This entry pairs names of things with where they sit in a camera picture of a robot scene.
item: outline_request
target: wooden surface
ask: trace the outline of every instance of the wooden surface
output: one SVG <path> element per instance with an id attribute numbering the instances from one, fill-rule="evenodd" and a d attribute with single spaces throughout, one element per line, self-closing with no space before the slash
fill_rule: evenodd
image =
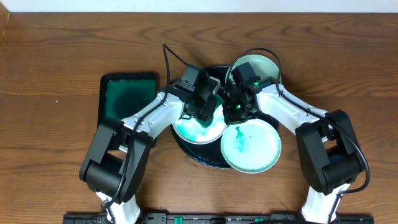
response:
<path id="1" fill-rule="evenodd" d="M 78 178 L 96 131 L 100 78 L 157 71 L 163 85 L 162 41 L 202 67 L 231 63 L 251 47 L 277 52 L 285 87 L 311 105 L 346 111 L 368 158 L 370 186 L 345 195 L 338 211 L 394 222 L 397 21 L 395 14 L 13 14 L 0 45 L 1 223 L 60 223 L 67 212 L 101 210 Z M 179 77 L 184 66 L 170 58 Z M 170 212 L 298 211 L 308 185 L 294 136 L 279 134 L 277 164 L 248 175 L 193 161 L 166 129 L 137 202 Z"/>
<path id="2" fill-rule="evenodd" d="M 0 2 L 0 43 L 2 40 L 2 36 L 4 35 L 4 32 L 6 31 L 6 25 L 7 25 L 9 16 L 10 16 L 9 11 Z"/>

